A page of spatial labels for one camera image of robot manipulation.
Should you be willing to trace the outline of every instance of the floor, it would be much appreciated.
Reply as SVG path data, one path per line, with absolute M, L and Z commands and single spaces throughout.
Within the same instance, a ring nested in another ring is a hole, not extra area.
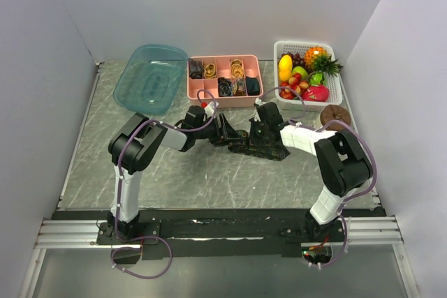
M 59 205 L 62 209 L 106 209 L 112 204 L 115 175 L 107 147 L 112 136 L 133 113 L 113 99 L 113 90 L 126 65 L 108 61 L 100 76 L 82 129 L 82 137 Z M 264 89 L 273 85 L 273 62 L 259 62 Z M 270 94 L 266 100 L 274 100 Z M 346 99 L 342 106 L 347 108 Z M 182 83 L 162 120 L 174 124 L 189 107 L 186 81 Z M 219 110 L 235 129 L 249 129 L 254 108 Z M 297 112 L 282 111 L 284 118 Z M 312 125 L 318 113 L 308 112 L 304 124 Z M 309 208 L 316 201 L 323 182 L 316 158 L 302 151 L 282 162 L 230 153 L 207 141 L 197 141 L 187 153 L 160 148 L 144 171 L 139 202 L 157 208 Z M 371 194 L 347 207 L 371 209 Z

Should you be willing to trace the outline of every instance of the red apple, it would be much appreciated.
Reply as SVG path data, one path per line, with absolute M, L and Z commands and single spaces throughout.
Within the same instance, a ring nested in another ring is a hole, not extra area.
M 294 85 L 298 85 L 299 82 L 300 81 L 298 80 L 298 78 L 295 78 L 295 77 L 291 77 L 288 80 L 288 83 L 290 84 L 291 87 L 294 86 Z
M 294 94 L 284 94 L 284 99 L 290 99 L 290 100 L 293 100 L 293 97 L 295 97 L 295 95 Z
M 304 90 L 307 90 L 307 89 L 310 87 L 309 83 L 306 82 L 305 80 L 303 80 L 302 82 L 300 82 L 300 83 L 298 84 L 298 86 L 299 86 L 303 91 L 304 91 Z
M 301 80 L 302 75 L 300 73 L 294 73 L 293 74 L 293 78 L 296 78 L 298 80 L 298 82 Z

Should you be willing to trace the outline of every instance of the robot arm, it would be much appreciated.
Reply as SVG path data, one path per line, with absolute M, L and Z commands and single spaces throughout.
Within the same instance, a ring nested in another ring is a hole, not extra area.
M 191 106 L 183 129 L 193 129 L 207 122 L 213 107 Z M 372 175 L 372 167 L 357 139 L 348 131 L 316 132 L 284 122 L 274 103 L 256 106 L 256 116 L 250 119 L 250 132 L 235 131 L 223 114 L 200 131 L 182 133 L 162 124 L 147 126 L 140 131 L 126 150 L 122 160 L 123 177 L 117 167 L 118 157 L 132 133 L 147 117 L 135 114 L 109 144 L 115 165 L 115 199 L 108 219 L 115 222 L 120 206 L 119 230 L 132 237 L 133 224 L 138 222 L 138 193 L 142 171 L 150 164 L 160 146 L 187 151 L 196 140 L 208 139 L 214 146 L 227 145 L 232 152 L 280 161 L 290 153 L 286 147 L 315 155 L 325 186 L 318 200 L 307 212 L 306 232 L 315 239 L 325 235 L 338 216 L 343 201 L 352 195 Z M 121 202 L 117 204 L 118 182 L 122 181 Z
M 347 130 L 316 132 L 297 126 L 281 130 L 286 147 L 306 151 L 318 159 L 325 186 L 307 219 L 307 234 L 315 237 L 339 215 L 345 199 L 372 177 L 372 166 L 356 137 Z

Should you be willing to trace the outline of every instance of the pineapple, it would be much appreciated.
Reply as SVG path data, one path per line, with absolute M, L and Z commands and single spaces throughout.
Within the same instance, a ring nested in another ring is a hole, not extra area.
M 337 63 L 338 59 L 331 61 L 330 58 L 331 56 L 328 53 L 316 55 L 312 62 L 312 69 L 314 72 L 310 79 L 310 85 L 325 85 L 325 75 L 333 76 L 336 73 L 339 73 L 343 68 L 341 64 Z
M 305 62 L 306 62 L 306 66 L 310 69 L 313 70 L 313 63 L 315 61 L 315 58 L 319 55 L 327 55 L 328 52 L 326 52 L 322 47 L 316 46 L 313 48 L 309 48 L 306 51 L 306 55 L 305 55 Z

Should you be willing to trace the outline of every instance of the metal frame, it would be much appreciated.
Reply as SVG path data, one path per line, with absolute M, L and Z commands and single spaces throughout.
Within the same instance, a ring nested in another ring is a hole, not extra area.
M 19 298 L 32 298 L 37 280 L 41 272 L 43 259 L 45 258 L 46 249 L 34 249 L 31 261 L 28 266 L 27 274 L 23 280 L 23 286 L 19 293 Z
M 399 226 L 394 217 L 348 218 L 348 239 L 351 245 L 403 244 Z M 97 225 L 105 221 L 43 221 L 35 249 L 67 248 L 114 248 L 118 246 L 98 246 Z M 301 244 L 314 246 L 316 242 Z

